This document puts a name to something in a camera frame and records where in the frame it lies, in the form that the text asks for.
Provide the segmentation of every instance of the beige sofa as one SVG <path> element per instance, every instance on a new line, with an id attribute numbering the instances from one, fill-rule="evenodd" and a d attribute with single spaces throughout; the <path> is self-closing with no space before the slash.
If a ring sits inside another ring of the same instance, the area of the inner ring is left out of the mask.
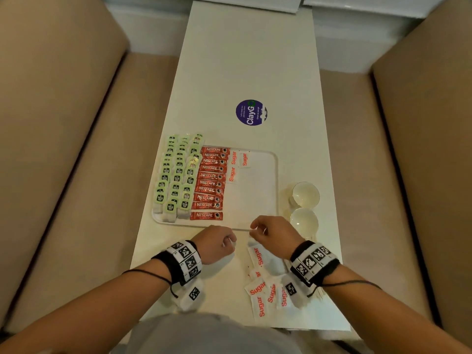
<path id="1" fill-rule="evenodd" d="M 128 52 L 100 0 L 0 0 L 0 30 L 15 333 L 129 268 L 177 59 Z M 471 30 L 446 0 L 372 76 L 321 76 L 345 264 L 472 346 Z"/>

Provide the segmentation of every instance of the person's left hand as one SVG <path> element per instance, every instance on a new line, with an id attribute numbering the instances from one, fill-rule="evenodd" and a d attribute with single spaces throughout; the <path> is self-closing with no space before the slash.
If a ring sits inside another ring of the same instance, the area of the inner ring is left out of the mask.
<path id="1" fill-rule="evenodd" d="M 192 241 L 197 245 L 203 264 L 212 264 L 235 251 L 231 241 L 237 238 L 229 227 L 211 225 L 199 232 Z"/>

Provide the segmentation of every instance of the wristband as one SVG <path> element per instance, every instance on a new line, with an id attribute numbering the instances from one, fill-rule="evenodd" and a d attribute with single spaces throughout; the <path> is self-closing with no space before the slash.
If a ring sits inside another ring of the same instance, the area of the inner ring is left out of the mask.
<path id="1" fill-rule="evenodd" d="M 290 270 L 308 287 L 312 284 L 322 285 L 339 266 L 338 258 L 322 244 L 305 241 L 300 244 L 290 257 Z"/>
<path id="2" fill-rule="evenodd" d="M 161 260 L 169 269 L 172 284 L 184 285 L 202 271 L 202 260 L 193 241 L 176 242 L 153 259 Z"/>

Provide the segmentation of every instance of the white cup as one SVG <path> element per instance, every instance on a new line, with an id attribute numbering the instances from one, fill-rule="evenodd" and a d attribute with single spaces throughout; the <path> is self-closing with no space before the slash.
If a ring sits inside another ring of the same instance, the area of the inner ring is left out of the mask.
<path id="1" fill-rule="evenodd" d="M 297 208 L 290 216 L 290 224 L 305 240 L 316 242 L 318 218 L 309 208 Z"/>
<path id="2" fill-rule="evenodd" d="M 320 192 L 315 185 L 304 181 L 294 186 L 289 201 L 295 208 L 314 208 L 320 201 Z"/>

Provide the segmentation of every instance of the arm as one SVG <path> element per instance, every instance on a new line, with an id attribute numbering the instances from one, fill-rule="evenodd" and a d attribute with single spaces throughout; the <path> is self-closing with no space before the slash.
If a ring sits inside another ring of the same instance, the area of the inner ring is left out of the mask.
<path id="1" fill-rule="evenodd" d="M 282 217 L 259 216 L 251 236 L 274 255 L 290 260 L 305 240 Z M 323 285 L 363 280 L 339 265 Z M 356 283 L 325 291 L 366 344 L 376 353 L 472 354 L 469 348 L 414 310 L 373 285 Z"/>
<path id="2" fill-rule="evenodd" d="M 236 236 L 227 227 L 210 226 L 192 238 L 203 264 L 233 253 Z M 137 267 L 171 280 L 166 265 L 150 260 Z M 125 273 L 74 299 L 0 345 L 0 354 L 107 353 L 169 288 L 154 276 Z"/>

